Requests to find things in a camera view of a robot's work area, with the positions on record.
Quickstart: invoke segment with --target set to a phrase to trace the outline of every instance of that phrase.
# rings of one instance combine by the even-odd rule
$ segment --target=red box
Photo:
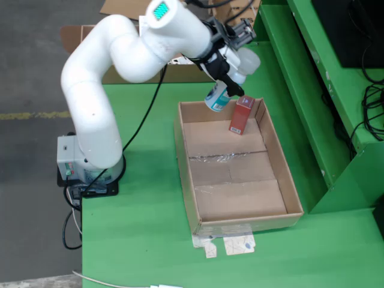
[[[236,102],[235,111],[232,116],[232,121],[229,126],[230,131],[240,135],[244,133],[253,104],[254,98],[252,97],[245,95],[238,99]]]

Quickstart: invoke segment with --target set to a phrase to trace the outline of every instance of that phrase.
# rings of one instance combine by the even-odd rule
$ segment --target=spray bottle
[[[238,85],[244,84],[247,75],[252,75],[260,66],[260,58],[248,48],[238,50],[240,66],[238,70],[231,73],[230,78]],[[223,81],[216,81],[214,88],[205,97],[205,104],[213,111],[220,112],[227,105],[231,97],[228,96],[227,85]]]

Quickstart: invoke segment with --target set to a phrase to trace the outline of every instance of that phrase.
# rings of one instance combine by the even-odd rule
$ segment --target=teal display
[[[163,2],[155,9],[154,15],[157,20],[160,20],[168,11],[168,6]]]

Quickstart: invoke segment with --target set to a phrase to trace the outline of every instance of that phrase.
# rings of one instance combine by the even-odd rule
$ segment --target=cardboard box
[[[150,0],[106,0],[100,12],[103,14],[121,14],[131,19],[138,19],[140,15],[145,15],[149,2]],[[94,25],[62,27],[60,36],[64,49],[68,53],[72,53],[93,27]],[[176,60],[174,59],[172,64],[168,65],[164,83],[213,82],[208,75],[200,71],[194,64],[176,64],[177,57],[180,56],[180,54],[175,55]],[[159,80],[160,72],[146,83],[158,83]],[[120,77],[114,66],[111,66],[105,73],[102,83],[122,84],[127,83],[127,81]]]
[[[228,129],[235,105],[216,113],[179,103],[176,153],[194,235],[283,228],[304,213],[264,101],[255,100],[242,136]]]
[[[220,0],[213,0],[211,3],[219,3]],[[248,5],[248,0],[237,0],[232,1],[224,6],[213,8],[211,14],[215,16],[219,21],[224,22],[228,18],[239,13],[244,7]],[[242,13],[238,18],[229,22],[229,25],[235,26],[239,24],[243,19],[248,19],[250,23],[254,23],[259,7],[261,5],[261,0],[255,0],[253,2],[253,7],[250,7],[247,11]]]

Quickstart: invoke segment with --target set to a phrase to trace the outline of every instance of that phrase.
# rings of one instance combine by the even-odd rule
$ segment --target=gray floor
[[[103,2],[0,0],[0,283],[81,269],[81,250],[62,246],[69,208],[56,186],[56,138],[73,130],[71,119],[10,113],[68,110],[59,85],[68,58],[59,29],[97,23]],[[206,18],[206,11],[193,11]],[[78,241],[70,222],[68,242]],[[52,286],[40,284],[31,287]]]

